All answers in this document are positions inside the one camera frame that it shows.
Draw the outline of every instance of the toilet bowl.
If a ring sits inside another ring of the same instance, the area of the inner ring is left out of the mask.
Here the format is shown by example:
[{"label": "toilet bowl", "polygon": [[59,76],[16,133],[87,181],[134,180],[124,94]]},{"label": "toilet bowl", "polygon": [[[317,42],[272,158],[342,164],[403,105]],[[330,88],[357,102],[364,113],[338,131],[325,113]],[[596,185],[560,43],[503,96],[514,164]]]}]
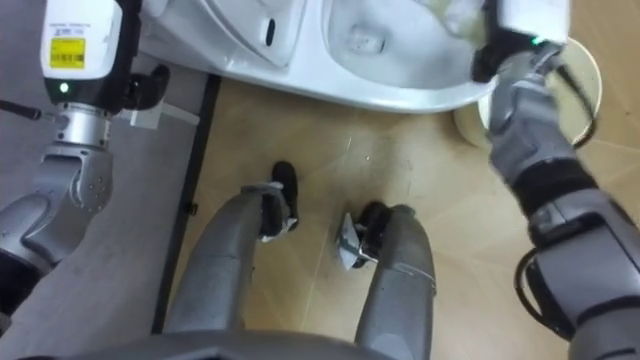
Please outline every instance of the toilet bowl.
[{"label": "toilet bowl", "polygon": [[413,0],[163,0],[140,49],[161,60],[364,108],[447,111],[493,83],[473,47]]}]

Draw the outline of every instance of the wooden floor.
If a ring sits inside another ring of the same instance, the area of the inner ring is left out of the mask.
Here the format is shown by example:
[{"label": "wooden floor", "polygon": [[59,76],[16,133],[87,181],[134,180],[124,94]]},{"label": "wooden floor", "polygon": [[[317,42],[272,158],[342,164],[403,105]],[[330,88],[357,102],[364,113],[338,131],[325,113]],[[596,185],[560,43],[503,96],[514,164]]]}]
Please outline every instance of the wooden floor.
[{"label": "wooden floor", "polygon": [[[640,220],[640,5],[580,0],[573,36],[604,76],[601,127],[580,153]],[[352,339],[373,266],[346,272],[333,240],[345,210],[372,199],[417,209],[435,252],[433,359],[563,359],[566,344],[521,308],[511,279],[525,222],[451,114],[393,115],[224,81],[178,276],[198,235],[240,185],[286,159],[300,177],[301,226],[256,254],[249,328]]]}]

